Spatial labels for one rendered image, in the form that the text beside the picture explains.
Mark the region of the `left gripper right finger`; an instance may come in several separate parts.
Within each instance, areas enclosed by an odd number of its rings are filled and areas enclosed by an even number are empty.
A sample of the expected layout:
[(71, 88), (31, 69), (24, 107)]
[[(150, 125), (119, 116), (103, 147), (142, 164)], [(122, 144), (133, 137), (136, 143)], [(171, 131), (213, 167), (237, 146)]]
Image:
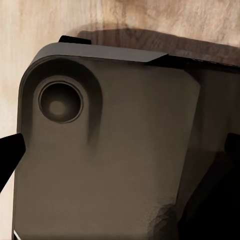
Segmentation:
[(240, 135), (228, 133), (224, 151), (240, 173)]

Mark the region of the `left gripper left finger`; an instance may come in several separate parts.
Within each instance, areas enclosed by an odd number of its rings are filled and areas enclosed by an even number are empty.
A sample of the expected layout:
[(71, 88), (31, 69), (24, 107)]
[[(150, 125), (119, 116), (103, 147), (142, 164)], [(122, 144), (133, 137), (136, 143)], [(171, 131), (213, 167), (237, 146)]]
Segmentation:
[(0, 193), (26, 152), (21, 133), (0, 139)]

